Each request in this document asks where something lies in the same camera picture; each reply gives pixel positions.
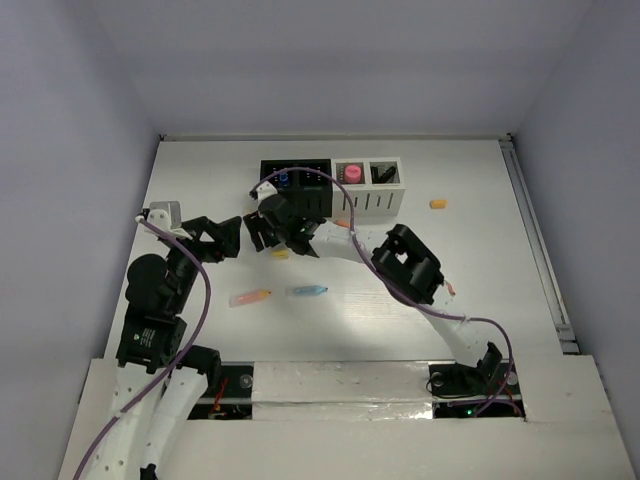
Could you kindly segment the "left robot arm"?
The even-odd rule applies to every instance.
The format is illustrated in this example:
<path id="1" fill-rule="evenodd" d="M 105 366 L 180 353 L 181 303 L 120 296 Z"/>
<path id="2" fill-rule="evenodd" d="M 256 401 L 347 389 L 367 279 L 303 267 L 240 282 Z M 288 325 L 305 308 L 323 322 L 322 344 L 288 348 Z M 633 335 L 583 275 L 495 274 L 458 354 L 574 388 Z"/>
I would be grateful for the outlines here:
<path id="1" fill-rule="evenodd" d="M 196 402 L 221 383 L 219 352 L 196 345 L 181 314 L 198 278 L 204 280 L 204 303 L 211 303 L 204 266 L 238 256 L 240 218 L 180 222 L 153 208 L 136 220 L 168 252 L 142 255 L 128 267 L 110 418 L 77 479 L 160 478 Z"/>

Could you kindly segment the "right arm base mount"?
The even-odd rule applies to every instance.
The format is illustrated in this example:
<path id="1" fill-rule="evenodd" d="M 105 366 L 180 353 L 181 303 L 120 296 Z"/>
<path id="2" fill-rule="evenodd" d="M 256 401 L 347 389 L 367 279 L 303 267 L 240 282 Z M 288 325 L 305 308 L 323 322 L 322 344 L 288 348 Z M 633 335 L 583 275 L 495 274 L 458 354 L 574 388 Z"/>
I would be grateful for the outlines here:
<path id="1" fill-rule="evenodd" d="M 455 363 L 431 364 L 428 373 L 435 419 L 525 418 L 516 367 L 506 361 L 493 376 Z"/>

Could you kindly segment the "blue black highlighter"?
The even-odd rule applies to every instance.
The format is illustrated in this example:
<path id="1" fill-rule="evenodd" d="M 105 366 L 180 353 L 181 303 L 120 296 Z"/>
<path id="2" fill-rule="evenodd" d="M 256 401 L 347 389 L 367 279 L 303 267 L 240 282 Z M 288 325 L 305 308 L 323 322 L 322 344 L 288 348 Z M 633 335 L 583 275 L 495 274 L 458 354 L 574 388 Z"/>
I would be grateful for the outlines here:
<path id="1" fill-rule="evenodd" d="M 373 165 L 371 167 L 371 176 L 373 184 L 387 184 L 393 183 L 397 173 L 397 167 L 392 165 L 381 171 L 381 167 Z"/>

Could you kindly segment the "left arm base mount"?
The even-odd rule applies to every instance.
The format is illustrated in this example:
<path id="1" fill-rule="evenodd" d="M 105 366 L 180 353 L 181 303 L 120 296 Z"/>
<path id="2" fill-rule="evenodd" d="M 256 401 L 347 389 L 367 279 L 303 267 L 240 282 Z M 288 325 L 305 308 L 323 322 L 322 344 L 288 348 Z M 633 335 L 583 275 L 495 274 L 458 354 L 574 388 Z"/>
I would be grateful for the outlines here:
<path id="1" fill-rule="evenodd" d="M 218 384 L 196 402 L 188 419 L 250 420 L 253 384 L 253 363 L 223 363 Z"/>

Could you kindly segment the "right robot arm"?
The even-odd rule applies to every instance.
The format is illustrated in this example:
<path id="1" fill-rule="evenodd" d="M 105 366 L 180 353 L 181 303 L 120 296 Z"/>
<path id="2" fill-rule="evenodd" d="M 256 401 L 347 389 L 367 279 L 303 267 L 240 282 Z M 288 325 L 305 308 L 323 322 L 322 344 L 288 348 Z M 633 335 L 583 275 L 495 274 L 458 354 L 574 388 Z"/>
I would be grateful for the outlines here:
<path id="1" fill-rule="evenodd" d="M 419 310 L 460 366 L 462 384 L 482 392 L 497 378 L 498 347 L 453 309 L 453 293 L 435 254 L 407 226 L 387 232 L 352 230 L 321 217 L 304 217 L 279 193 L 259 194 L 257 210 L 244 217 L 255 248 L 284 245 L 300 256 L 334 258 L 368 267 L 400 303 Z"/>

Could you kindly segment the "orange yellow eraser cap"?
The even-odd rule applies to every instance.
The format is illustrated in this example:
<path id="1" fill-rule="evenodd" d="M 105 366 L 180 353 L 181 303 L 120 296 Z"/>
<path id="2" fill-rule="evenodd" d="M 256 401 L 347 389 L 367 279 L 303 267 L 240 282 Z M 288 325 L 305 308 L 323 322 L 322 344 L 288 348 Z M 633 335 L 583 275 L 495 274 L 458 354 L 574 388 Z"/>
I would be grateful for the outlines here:
<path id="1" fill-rule="evenodd" d="M 430 202 L 431 209 L 445 209 L 448 202 L 445 199 L 436 199 Z"/>

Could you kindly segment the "pink glue stick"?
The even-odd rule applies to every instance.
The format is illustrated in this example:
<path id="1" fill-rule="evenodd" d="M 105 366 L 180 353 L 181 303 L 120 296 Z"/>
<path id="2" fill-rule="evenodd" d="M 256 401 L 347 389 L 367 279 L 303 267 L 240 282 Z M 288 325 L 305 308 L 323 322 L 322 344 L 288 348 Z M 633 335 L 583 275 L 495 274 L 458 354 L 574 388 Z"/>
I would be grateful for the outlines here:
<path id="1" fill-rule="evenodd" d="M 363 171 L 360 164 L 348 164 L 343 170 L 343 182 L 345 184 L 360 184 L 363 180 Z"/>

